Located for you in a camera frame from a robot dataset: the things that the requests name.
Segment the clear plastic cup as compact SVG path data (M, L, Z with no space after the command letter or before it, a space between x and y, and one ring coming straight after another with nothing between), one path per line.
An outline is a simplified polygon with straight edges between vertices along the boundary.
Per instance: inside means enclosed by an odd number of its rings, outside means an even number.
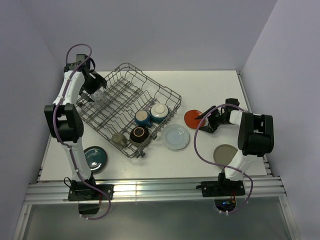
M104 94L101 90L97 89L94 93L90 95L91 99L97 108L104 104Z

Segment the orange small plate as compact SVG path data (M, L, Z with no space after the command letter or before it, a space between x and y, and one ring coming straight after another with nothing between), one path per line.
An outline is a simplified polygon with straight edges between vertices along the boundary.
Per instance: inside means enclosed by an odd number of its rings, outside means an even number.
M193 109L189 110L184 114L184 122L185 124L191 128L196 129L201 122L201 119L196 119L197 117L201 116L203 113L199 110Z

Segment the light blue glass plate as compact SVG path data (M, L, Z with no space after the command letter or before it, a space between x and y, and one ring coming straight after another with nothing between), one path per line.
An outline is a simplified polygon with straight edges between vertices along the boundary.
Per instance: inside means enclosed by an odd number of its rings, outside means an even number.
M162 144L172 151L184 149L189 144L189 141L189 131L180 124L169 124L161 132Z

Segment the grey ceramic plate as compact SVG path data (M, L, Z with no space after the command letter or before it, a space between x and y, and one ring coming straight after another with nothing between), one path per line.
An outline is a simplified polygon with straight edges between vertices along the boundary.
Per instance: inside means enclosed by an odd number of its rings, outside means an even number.
M230 144L221 144L213 151L213 160L216 164L229 165L238 149Z

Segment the teal and white bowl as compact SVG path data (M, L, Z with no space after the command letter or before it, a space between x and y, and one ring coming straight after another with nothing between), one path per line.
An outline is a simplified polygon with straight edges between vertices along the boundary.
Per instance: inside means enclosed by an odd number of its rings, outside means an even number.
M169 114L168 107L163 103L156 103L150 109L150 116L153 122L161 123Z

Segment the grey ceramic cup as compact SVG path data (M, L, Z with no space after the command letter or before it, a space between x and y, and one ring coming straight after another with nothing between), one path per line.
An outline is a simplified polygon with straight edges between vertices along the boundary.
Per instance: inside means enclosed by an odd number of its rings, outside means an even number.
M121 146L121 147L123 147L123 148L128 145L128 140L127 140L127 138L125 137L124 134L122 134L122 133L120 133L120 132L114 133L114 134L112 135L111 140L112 140L115 144L117 144L117 145L119 145L119 146Z

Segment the dark blue mug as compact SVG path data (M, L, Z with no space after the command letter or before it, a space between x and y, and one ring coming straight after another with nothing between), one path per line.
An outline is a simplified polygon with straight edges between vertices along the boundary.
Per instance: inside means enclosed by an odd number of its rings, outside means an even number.
M139 110L135 113L134 122L141 127L151 128L151 116L146 110Z

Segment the dark teal ceramic plate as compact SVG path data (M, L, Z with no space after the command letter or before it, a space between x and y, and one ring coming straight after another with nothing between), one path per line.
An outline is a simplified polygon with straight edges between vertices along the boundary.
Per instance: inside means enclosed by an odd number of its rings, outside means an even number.
M104 170L108 164L108 154L100 146L91 146L84 150L87 165L93 174L98 174Z

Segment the brown patterned bowl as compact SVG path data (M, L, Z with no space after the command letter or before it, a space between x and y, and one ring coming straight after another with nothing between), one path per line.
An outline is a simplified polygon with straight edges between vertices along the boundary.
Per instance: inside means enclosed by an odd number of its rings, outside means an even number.
M129 135L129 141L136 147L141 146L144 141L149 137L150 133L146 127L136 126L133 128Z

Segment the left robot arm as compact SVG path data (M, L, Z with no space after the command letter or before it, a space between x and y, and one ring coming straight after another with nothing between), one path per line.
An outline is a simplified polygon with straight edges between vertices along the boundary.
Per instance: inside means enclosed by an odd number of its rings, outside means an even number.
M72 170L71 187L79 190L86 200L96 197L98 188L92 170L87 164L82 145L84 123L77 111L78 97L91 102L90 96L101 88L106 80L95 71L95 62L86 54L77 54L75 62L67 63L58 96L44 107L44 115L50 134L63 147Z

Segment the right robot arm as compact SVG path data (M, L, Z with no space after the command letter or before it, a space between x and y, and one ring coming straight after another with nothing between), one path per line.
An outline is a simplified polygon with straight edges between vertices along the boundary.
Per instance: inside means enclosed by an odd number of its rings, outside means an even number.
M255 114L239 107L236 98L227 98L224 104L212 106L196 120L208 124L197 127L207 133L214 133L221 125L239 126L237 152L230 164L215 163L223 167L224 177L216 183L217 191L222 195L229 194L234 183L241 181L246 171L258 157L272 152L274 148L274 119L268 114Z

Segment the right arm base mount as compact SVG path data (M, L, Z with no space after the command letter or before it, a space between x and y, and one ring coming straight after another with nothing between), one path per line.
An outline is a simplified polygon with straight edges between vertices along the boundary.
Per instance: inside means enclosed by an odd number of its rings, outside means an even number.
M216 181L202 181L196 186L196 189L201 190L204 198L208 197L231 197L244 196L246 194L245 187L242 181L229 181L219 183Z

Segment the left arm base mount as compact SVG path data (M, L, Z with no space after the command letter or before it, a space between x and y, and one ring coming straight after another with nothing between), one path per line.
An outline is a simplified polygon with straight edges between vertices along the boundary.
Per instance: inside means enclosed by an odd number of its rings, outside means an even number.
M87 183L93 185L96 189L85 185L82 181L71 180L65 177L63 183L68 187L69 202L78 202L78 212L82 216L93 217L96 215L102 205L102 201L111 201L113 199L113 184L96 184L93 177Z

